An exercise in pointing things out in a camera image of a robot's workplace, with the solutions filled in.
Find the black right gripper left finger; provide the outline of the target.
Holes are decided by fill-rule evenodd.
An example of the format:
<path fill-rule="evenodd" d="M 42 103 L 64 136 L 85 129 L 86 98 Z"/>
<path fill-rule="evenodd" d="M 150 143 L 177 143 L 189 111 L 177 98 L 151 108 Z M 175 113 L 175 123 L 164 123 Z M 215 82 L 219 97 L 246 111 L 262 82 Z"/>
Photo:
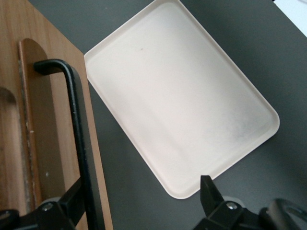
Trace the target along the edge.
<path fill-rule="evenodd" d="M 78 179 L 58 201 L 47 201 L 20 216 L 16 209 L 0 211 L 2 230 L 75 230 L 85 213 L 81 180 Z"/>

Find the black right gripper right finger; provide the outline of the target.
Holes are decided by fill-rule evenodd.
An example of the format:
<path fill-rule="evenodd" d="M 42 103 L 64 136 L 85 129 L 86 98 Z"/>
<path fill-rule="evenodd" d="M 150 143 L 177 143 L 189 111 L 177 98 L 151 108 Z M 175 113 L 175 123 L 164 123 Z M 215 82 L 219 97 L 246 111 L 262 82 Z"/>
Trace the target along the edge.
<path fill-rule="evenodd" d="M 200 200 L 205 217 L 196 230 L 262 230 L 258 215 L 235 201 L 226 201 L 208 175 L 200 179 Z"/>

